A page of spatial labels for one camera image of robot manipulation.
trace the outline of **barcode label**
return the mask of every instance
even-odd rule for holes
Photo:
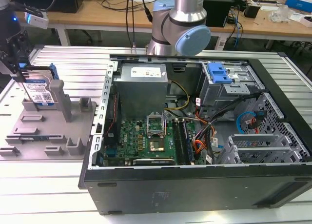
[[[209,164],[212,164],[213,163],[213,159],[207,154],[206,155],[206,161],[209,163]]]
[[[43,96],[45,101],[51,101],[52,100],[52,96],[50,95],[50,93],[43,93],[42,96]]]
[[[26,80],[24,87],[34,103],[45,105],[54,103],[50,91],[47,90],[47,83],[45,80]]]

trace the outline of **cable connector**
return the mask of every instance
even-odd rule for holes
[[[147,7],[144,7],[144,10],[145,10],[145,14],[147,16],[148,21],[153,23],[153,16],[152,16],[150,10]]]

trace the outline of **red wire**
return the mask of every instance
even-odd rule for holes
[[[112,129],[114,122],[115,122],[115,118],[116,118],[116,102],[117,102],[117,95],[115,95],[115,101],[114,101],[114,119],[111,123],[111,125],[109,126],[108,130],[106,131],[105,135],[108,134],[108,132]]]

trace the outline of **cable on desk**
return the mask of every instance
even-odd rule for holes
[[[53,0],[52,3],[50,4],[49,7],[47,7],[46,9],[42,9],[43,12],[47,12],[49,9],[51,9],[53,7],[53,5],[55,4],[56,0]]]
[[[133,0],[131,0],[131,5],[132,5],[132,33],[133,33],[133,43],[132,47],[136,47],[136,36],[135,36],[135,13],[134,13],[134,8],[133,8]]]
[[[152,16],[150,10],[146,7],[145,1],[142,0],[142,2],[143,2],[143,5],[144,5],[144,11],[145,11],[145,14],[147,16],[148,21],[149,22],[153,22],[153,16]]]
[[[130,35],[129,35],[129,28],[128,28],[128,9],[129,9],[129,0],[127,0],[127,7],[126,7],[126,30],[127,30],[127,36],[129,39],[130,47],[132,46]]]
[[[109,5],[110,5],[110,4],[111,4],[111,5],[118,5],[118,4],[127,2],[127,1],[122,1],[122,2],[119,2],[119,3],[113,4],[113,3],[109,3],[108,0],[103,0],[102,3],[101,3],[100,5],[101,5],[103,8],[107,8],[107,9],[114,10],[114,11],[117,11],[117,12],[122,12],[122,13],[124,13],[125,10],[127,10],[127,9],[131,9],[131,7],[126,7],[126,8],[112,8],[112,7],[110,7],[110,6],[103,5],[105,2],[108,3]],[[138,2],[136,2],[136,1],[134,1],[134,2],[137,3],[137,5],[134,5],[134,8],[137,8],[138,6],[142,6],[142,5],[143,5],[142,3],[138,3]]]

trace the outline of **blue joint cap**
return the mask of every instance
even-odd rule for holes
[[[156,0],[153,12],[170,10],[175,6],[175,0]]]
[[[211,37],[205,25],[199,25],[186,31],[176,42],[175,50],[182,56],[195,56],[206,48]]]

